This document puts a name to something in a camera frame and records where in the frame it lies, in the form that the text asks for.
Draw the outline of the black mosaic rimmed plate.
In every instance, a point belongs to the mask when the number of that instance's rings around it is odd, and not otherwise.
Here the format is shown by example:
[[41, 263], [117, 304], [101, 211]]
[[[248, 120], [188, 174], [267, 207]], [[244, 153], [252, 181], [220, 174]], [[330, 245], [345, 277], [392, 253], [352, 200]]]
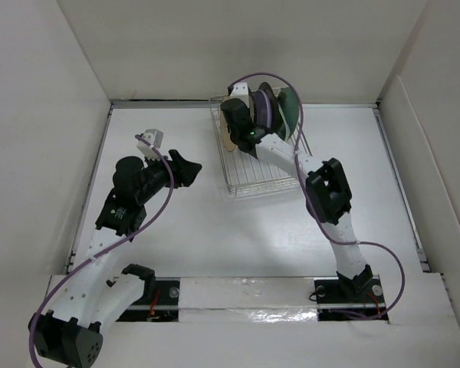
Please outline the black mosaic rimmed plate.
[[252, 123], [255, 122], [255, 106], [254, 106], [254, 98], [253, 98], [253, 92], [251, 90], [248, 90], [247, 94], [247, 107], [249, 110], [249, 115]]

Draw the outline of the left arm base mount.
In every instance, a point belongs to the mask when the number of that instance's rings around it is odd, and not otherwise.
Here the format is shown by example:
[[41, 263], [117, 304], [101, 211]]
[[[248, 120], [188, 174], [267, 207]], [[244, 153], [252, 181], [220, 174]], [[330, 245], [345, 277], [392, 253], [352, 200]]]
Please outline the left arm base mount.
[[177, 322], [179, 296], [179, 278], [158, 278], [152, 296], [131, 304], [117, 322]]

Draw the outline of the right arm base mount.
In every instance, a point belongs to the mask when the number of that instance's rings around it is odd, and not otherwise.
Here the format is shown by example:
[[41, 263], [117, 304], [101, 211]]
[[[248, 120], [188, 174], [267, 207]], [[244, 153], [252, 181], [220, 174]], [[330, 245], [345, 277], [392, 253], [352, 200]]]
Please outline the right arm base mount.
[[386, 309], [379, 278], [359, 293], [347, 296], [333, 278], [317, 279], [309, 300], [317, 305], [319, 321], [349, 321], [381, 314]]

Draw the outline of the brown rimmed cream plate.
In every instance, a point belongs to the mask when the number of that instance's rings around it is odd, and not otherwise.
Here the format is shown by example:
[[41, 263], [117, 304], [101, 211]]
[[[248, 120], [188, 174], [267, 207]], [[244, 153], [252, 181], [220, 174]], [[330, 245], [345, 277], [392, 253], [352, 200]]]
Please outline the brown rimmed cream plate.
[[269, 97], [271, 101], [271, 109], [272, 109], [272, 125], [271, 130], [279, 135], [280, 128], [282, 127], [283, 121], [281, 119], [279, 109], [278, 109], [278, 99], [274, 95], [274, 91], [271, 88], [271, 85], [267, 82], [262, 82], [258, 90], [263, 90]]

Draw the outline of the teal rectangular ceramic plate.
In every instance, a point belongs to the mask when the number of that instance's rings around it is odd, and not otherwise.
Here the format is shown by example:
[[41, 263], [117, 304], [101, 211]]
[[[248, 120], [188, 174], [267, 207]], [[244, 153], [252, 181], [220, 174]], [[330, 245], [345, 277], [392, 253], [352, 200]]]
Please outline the teal rectangular ceramic plate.
[[298, 120], [298, 111], [295, 105], [289, 104], [286, 101], [278, 101], [278, 109], [283, 121], [282, 127], [280, 128], [280, 138], [287, 141], [291, 138]]

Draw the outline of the purple plastic plate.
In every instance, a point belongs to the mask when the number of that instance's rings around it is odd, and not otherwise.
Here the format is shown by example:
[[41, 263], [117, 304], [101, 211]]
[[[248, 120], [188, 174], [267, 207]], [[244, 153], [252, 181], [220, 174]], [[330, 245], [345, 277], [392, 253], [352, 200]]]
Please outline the purple plastic plate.
[[272, 109], [271, 101], [263, 90], [256, 90], [253, 93], [255, 124], [271, 129]]

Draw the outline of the teal round plate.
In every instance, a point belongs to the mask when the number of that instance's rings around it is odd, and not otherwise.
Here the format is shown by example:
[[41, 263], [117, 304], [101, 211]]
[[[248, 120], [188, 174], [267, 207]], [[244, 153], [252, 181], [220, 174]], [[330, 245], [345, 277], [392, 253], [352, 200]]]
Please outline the teal round plate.
[[284, 87], [278, 95], [278, 102], [286, 120], [289, 132], [292, 135], [297, 127], [300, 110], [296, 93], [289, 87]]

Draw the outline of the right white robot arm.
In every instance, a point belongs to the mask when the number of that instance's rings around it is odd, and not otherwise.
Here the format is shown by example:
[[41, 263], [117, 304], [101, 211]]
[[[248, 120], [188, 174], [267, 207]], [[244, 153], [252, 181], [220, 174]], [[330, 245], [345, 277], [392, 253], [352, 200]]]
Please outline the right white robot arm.
[[347, 301], [357, 301], [366, 293], [373, 272], [353, 230], [352, 192], [340, 161], [320, 161], [285, 142], [266, 126], [253, 123], [250, 110], [238, 98], [222, 102], [220, 111], [232, 142], [241, 151], [298, 180], [308, 212], [332, 246], [340, 295]]

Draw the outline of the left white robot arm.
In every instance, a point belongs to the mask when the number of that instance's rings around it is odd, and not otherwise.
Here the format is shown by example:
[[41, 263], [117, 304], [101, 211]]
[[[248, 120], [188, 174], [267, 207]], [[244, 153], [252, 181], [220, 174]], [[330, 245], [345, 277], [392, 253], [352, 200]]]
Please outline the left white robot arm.
[[68, 367], [91, 367], [104, 334], [132, 304], [156, 304], [159, 290], [153, 269], [116, 264], [135, 236], [151, 225], [145, 204], [161, 189], [191, 186], [202, 165], [177, 150], [158, 159], [120, 159], [110, 190], [95, 222], [86, 258], [45, 297], [30, 319], [29, 353], [39, 366], [44, 357]]

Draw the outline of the tan floral round plate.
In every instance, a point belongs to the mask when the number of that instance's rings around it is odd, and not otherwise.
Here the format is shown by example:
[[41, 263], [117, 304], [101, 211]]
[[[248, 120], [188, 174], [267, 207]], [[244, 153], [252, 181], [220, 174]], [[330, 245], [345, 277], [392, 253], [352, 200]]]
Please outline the tan floral round plate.
[[228, 152], [232, 153], [237, 148], [237, 145], [233, 143], [231, 140], [228, 124], [227, 124], [225, 115], [222, 112], [222, 110], [220, 110], [219, 112], [219, 119], [220, 119], [223, 146]]

